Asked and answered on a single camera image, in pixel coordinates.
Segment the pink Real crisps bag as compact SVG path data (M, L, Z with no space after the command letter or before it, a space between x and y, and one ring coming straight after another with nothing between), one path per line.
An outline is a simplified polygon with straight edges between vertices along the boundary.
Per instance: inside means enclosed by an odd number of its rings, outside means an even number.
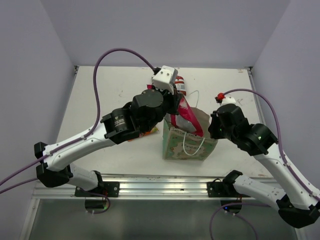
M156 90L152 85L147 85L148 90L158 91L162 94L163 91ZM187 133L203 137L204 131L200 125L199 120L196 117L195 112L192 110L188 104L185 96L182 98L178 108L179 115L168 114L165 112L163 107L163 102L161 105L161 111L157 113L157 118L162 117L164 120L167 120L175 128L181 129Z

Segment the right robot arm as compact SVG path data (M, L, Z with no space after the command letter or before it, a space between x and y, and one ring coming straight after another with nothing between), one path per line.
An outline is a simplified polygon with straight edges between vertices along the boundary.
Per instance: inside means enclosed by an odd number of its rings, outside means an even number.
M261 163L280 188L254 180L232 170L221 182L227 196L250 196L272 207L290 226L300 229L314 224L320 217L320 191L295 165L284 160L279 141L264 124L250 124L242 109L232 103L220 106L211 114L210 137L227 139Z

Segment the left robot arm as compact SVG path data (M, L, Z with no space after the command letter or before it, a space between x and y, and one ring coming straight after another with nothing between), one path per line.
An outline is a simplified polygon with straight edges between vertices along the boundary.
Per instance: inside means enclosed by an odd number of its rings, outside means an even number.
M166 114L178 114L182 98L183 94L178 92L146 89L123 107L98 118L88 130L52 145L36 143L34 152L40 162L36 167L37 179L47 188L69 184L92 196L101 195L104 190L101 174L78 167L75 161L151 131Z

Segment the green printed paper bag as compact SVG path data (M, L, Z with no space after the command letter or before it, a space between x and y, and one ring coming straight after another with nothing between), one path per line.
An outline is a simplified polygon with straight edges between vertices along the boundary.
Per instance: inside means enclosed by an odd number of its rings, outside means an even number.
M206 160L218 143L210 138L208 127L210 116L196 106L190 106L202 127L204 136L200 137L183 131L163 120L162 158L164 160Z

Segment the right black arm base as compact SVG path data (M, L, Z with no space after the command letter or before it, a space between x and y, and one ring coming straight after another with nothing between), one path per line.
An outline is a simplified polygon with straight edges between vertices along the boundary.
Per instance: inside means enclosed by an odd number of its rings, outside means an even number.
M227 179L216 178L206 183L207 195L209 198L228 198L235 196L233 183Z

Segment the red orange snack bag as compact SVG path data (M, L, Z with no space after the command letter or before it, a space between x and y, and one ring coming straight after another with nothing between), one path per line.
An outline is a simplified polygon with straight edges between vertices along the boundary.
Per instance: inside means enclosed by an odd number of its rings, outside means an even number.
M184 96L187 95L185 80L182 76L177 75L174 81L175 87L173 87L173 83L171 82L160 82L157 80L154 80L154 76L151 78L151 86L153 86L156 90L164 91L167 90L170 93L174 92L174 89L176 89L177 92L183 94Z

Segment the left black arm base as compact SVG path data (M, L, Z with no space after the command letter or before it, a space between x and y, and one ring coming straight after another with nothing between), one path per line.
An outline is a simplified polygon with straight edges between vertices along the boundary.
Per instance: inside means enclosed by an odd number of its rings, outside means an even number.
M117 198L120 192L120 183L118 181L104 181L102 186L98 186L92 190L85 191L80 187L76 187L74 196L93 198L93 197L108 197Z

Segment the orange Fox's candy bag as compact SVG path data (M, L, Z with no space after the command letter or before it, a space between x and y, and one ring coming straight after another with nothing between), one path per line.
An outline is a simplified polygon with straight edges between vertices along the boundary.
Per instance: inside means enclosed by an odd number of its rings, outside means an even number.
M159 129L155 126L150 131L140 133L138 138L142 138L142 137L157 133L158 131L159 131Z

